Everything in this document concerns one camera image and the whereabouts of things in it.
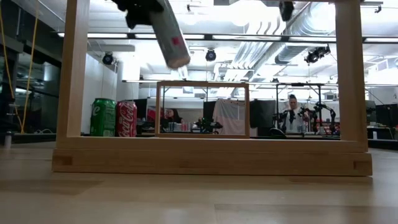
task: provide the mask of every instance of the coca-cola can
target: coca-cola can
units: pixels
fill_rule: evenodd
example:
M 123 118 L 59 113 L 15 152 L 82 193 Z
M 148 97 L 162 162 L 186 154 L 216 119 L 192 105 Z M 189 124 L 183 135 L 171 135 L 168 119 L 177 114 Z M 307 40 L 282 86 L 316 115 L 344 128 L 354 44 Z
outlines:
M 119 101 L 116 105 L 116 137 L 135 137 L 137 106 L 133 101 Z

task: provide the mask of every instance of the wooden frame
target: wooden frame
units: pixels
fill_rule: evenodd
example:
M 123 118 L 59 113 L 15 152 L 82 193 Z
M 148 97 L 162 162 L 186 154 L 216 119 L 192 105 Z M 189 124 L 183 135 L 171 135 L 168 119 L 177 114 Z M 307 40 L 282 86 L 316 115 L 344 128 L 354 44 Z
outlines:
M 244 88 L 244 103 L 245 103 L 245 123 L 244 123 L 244 135 L 214 135 L 214 134 L 168 134 L 160 133 L 160 99 L 161 99 L 161 88 L 165 86 L 193 86 L 193 87 L 232 87 L 232 88 Z M 155 121 L 155 136 L 160 138 L 212 138 L 212 139 L 249 139 L 250 138 L 250 95 L 249 95 L 249 84 L 247 83 L 216 83 L 216 82 L 181 82 L 181 81 L 161 81 L 156 86 L 156 121 Z
M 360 109 L 365 107 L 365 97 L 359 0 L 334 2 L 341 140 L 272 141 L 81 137 L 90 0 L 68 1 L 52 169 L 146 174 L 371 175 L 366 115 Z

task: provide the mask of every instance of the floor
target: floor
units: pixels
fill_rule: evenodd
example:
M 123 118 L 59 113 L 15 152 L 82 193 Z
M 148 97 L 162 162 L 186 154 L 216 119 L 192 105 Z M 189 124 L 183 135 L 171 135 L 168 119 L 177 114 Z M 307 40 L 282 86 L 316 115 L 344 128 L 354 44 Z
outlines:
M 0 223 L 398 223 L 398 151 L 353 179 L 52 173 L 53 147 L 0 149 Z

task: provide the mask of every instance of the bottle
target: bottle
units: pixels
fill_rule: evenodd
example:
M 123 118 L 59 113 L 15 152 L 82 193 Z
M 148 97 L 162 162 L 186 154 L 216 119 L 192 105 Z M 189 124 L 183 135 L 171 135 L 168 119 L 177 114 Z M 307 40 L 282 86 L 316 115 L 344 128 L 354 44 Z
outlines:
M 163 6 L 164 11 L 150 12 L 149 18 L 166 64 L 171 69 L 188 65 L 191 57 L 173 9 L 168 0 L 156 1 Z

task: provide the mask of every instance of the man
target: man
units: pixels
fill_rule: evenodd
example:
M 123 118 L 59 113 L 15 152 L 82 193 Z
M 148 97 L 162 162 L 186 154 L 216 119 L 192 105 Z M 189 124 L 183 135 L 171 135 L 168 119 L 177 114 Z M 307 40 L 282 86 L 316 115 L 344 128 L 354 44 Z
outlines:
M 286 133 L 304 133 L 306 131 L 304 121 L 308 120 L 308 114 L 304 113 L 302 117 L 299 116 L 300 107 L 293 94 L 289 96 L 289 106 L 290 111 L 286 117 Z

